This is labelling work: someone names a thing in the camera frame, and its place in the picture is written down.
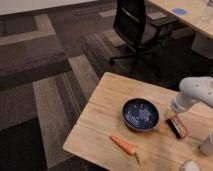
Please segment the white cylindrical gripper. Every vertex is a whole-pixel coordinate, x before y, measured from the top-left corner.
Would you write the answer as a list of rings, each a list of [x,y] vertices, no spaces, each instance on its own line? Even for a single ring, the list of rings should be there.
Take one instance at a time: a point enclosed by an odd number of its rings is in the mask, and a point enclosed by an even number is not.
[[[194,101],[184,93],[178,93],[171,100],[171,109],[175,113],[183,113],[188,111],[194,105]],[[166,109],[164,112],[164,117],[169,119],[175,115],[171,109]]]

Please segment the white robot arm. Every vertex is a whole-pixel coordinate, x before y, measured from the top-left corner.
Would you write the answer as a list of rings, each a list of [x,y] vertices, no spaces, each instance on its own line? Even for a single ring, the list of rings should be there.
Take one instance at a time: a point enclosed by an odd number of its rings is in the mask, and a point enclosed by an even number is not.
[[[166,119],[187,112],[202,102],[213,108],[213,77],[187,77],[180,81],[179,92],[172,98],[170,108],[164,113]]]

